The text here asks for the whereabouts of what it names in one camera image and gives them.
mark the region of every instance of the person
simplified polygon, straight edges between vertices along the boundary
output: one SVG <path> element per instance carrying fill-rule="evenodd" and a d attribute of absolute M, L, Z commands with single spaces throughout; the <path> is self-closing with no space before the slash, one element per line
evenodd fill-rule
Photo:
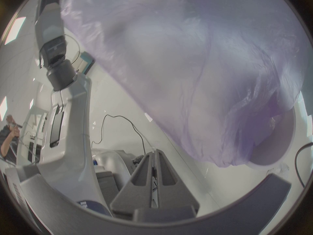
<path fill-rule="evenodd" d="M 1 156 L 16 164 L 16 151 L 20 131 L 12 115 L 7 116 L 7 125 L 0 131 Z"/>

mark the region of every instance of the crumpled clear plastic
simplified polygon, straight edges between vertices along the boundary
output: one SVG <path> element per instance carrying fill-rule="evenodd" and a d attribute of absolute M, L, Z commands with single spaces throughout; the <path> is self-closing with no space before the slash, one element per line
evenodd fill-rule
<path fill-rule="evenodd" d="M 249 161 L 312 47 L 284 0 L 61 0 L 65 25 L 190 156 Z"/>

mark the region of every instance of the purple plastic bag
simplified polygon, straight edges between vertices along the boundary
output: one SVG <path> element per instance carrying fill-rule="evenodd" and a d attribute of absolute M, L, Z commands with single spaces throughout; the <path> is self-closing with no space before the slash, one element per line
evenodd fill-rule
<path fill-rule="evenodd" d="M 309 40 L 283 0 L 62 0 L 86 50 L 193 158 L 249 161 L 297 99 Z"/>

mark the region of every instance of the black shirt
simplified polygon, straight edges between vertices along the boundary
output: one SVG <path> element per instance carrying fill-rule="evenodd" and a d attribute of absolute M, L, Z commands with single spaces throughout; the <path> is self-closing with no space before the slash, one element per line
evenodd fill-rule
<path fill-rule="evenodd" d="M 0 147 L 2 146 L 5 139 L 10 134 L 10 128 L 6 125 L 2 131 L 0 131 Z M 8 160 L 14 164 L 16 164 L 16 156 L 13 153 L 12 149 L 14 150 L 15 154 L 18 150 L 18 137 L 14 137 L 10 143 L 9 150 L 7 152 L 7 155 L 4 157 L 5 160 Z"/>

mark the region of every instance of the person's arm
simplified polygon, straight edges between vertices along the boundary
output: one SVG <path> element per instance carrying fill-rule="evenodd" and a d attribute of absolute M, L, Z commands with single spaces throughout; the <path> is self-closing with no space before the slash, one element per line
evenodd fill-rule
<path fill-rule="evenodd" d="M 1 154 L 3 157 L 7 155 L 7 152 L 9 151 L 9 148 L 10 148 L 10 143 L 15 136 L 19 137 L 18 127 L 15 127 L 14 130 L 10 132 L 10 134 L 6 137 L 6 139 L 2 143 Z"/>

